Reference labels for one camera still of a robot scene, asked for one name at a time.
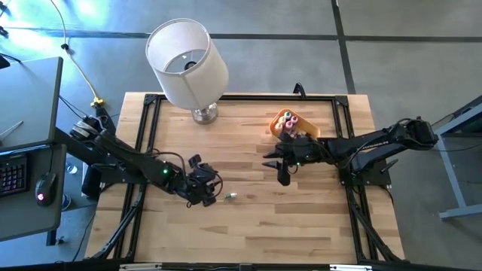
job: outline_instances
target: computer mouse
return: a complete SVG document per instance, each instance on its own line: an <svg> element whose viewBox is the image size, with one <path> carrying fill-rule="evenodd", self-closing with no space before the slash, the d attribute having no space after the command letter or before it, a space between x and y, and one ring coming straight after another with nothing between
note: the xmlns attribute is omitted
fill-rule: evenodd
<svg viewBox="0 0 482 271"><path fill-rule="evenodd" d="M56 174L52 172L44 173L35 185L35 201L39 206L47 207L55 199Z"/></svg>

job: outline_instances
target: gray desk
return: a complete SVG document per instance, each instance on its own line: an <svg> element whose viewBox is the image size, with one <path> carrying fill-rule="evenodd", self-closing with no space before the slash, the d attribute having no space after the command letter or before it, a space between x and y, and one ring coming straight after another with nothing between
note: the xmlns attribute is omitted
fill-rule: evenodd
<svg viewBox="0 0 482 271"><path fill-rule="evenodd" d="M0 241L55 230L60 225L66 154L65 145L40 147L29 151L27 154L29 190L0 197L0 214L2 214ZM35 183L48 170L56 174L55 200L47 207L40 207L35 201Z"/></svg>
<svg viewBox="0 0 482 271"><path fill-rule="evenodd" d="M2 141L0 152L53 141L62 65L63 59L54 57L0 69L0 132L23 120Z"/></svg>

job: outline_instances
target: keyboard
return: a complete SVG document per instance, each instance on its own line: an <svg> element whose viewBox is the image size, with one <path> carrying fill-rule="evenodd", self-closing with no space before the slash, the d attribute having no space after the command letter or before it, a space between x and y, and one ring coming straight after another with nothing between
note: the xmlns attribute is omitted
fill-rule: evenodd
<svg viewBox="0 0 482 271"><path fill-rule="evenodd" d="M27 191L25 154L0 157L0 197Z"/></svg>

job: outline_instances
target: silver lamp base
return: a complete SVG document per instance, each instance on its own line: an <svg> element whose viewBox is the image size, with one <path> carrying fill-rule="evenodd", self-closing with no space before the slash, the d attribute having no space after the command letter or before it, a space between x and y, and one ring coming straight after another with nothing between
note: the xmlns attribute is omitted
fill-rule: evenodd
<svg viewBox="0 0 482 271"><path fill-rule="evenodd" d="M193 120L199 124L209 124L216 120L218 117L218 105L216 103L211 104L204 109L191 110Z"/></svg>

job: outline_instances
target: white cable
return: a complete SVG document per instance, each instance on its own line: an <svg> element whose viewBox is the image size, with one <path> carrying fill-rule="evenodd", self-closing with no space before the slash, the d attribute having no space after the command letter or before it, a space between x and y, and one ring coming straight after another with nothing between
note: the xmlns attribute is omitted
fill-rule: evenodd
<svg viewBox="0 0 482 271"><path fill-rule="evenodd" d="M53 2L53 0L50 0L50 3L52 3L52 5L55 7L55 9L57 10L57 13L58 13L59 16L60 16L60 19L62 20L63 43L64 43L64 44L67 44L66 24L65 24L65 22L63 21L63 16L62 16L62 14L60 13L60 10L59 10L59 8L57 7L57 5L55 5L55 3ZM84 74L84 72L82 71L81 67L77 64L77 62L75 62L74 58L73 58L72 55L69 53L69 50L68 50L68 49L64 49L64 51L66 52L67 56L69 56L70 60L74 63L74 65L75 65L75 67L77 68L77 70L81 73L82 77L84 78L84 80L85 80L85 81L87 82L87 84L89 85L89 88L90 88L90 90L92 90L92 94L93 94L94 98L98 99L99 97L97 96L96 91L93 89L92 84L90 83L89 79L87 79L87 77L85 76L85 74Z"/></svg>

